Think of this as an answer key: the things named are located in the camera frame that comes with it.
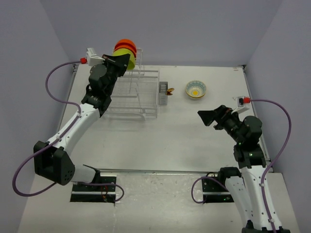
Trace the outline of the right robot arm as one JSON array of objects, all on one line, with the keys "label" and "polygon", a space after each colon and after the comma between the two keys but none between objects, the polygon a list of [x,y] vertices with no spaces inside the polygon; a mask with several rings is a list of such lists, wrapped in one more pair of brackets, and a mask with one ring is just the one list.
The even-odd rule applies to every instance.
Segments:
[{"label": "right robot arm", "polygon": [[236,142],[233,154],[238,167],[220,168],[214,181],[232,196],[244,224],[242,232],[288,233],[276,213],[266,178],[270,165],[259,145],[261,120],[255,116],[240,120],[236,111],[224,105],[200,110],[198,115],[205,126],[216,122],[214,129],[225,130]]}]

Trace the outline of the white floral ceramic bowl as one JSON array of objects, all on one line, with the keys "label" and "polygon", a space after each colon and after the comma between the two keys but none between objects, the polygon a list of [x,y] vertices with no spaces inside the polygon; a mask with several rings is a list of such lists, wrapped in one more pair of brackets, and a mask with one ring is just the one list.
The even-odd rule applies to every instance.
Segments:
[{"label": "white floral ceramic bowl", "polygon": [[203,99],[205,97],[205,94],[199,95],[199,96],[193,96],[193,95],[189,95],[187,93],[187,97],[189,97],[191,100],[201,100],[201,99]]}]

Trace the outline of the yellow sun pattern bowl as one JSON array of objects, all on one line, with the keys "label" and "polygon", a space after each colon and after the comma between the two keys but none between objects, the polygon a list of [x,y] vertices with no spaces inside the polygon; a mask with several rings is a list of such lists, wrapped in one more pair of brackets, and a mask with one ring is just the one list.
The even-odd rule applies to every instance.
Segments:
[{"label": "yellow sun pattern bowl", "polygon": [[186,84],[185,92],[189,95],[199,96],[206,94],[207,87],[202,81],[193,80]]}]

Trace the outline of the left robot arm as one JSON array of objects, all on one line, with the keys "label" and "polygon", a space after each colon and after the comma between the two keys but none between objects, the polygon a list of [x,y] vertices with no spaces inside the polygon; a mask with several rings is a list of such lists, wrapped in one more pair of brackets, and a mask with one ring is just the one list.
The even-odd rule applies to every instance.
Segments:
[{"label": "left robot arm", "polygon": [[97,169],[75,165],[70,155],[88,128],[103,116],[111,103],[111,95],[117,79],[128,68],[130,55],[105,55],[90,69],[86,94],[77,112],[47,142],[38,141],[34,146],[35,173],[54,183],[84,183],[91,191],[101,185]]}]

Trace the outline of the lime green bowl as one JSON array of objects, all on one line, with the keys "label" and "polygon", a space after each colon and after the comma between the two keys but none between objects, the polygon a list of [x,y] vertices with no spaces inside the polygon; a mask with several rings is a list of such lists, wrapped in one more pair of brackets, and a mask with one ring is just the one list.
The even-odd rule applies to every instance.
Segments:
[{"label": "lime green bowl", "polygon": [[113,51],[112,53],[113,56],[122,56],[125,54],[129,54],[130,56],[135,57],[135,54],[127,48],[120,48],[120,49]]},{"label": "lime green bowl", "polygon": [[136,58],[134,55],[130,55],[127,70],[133,70],[136,66]]}]

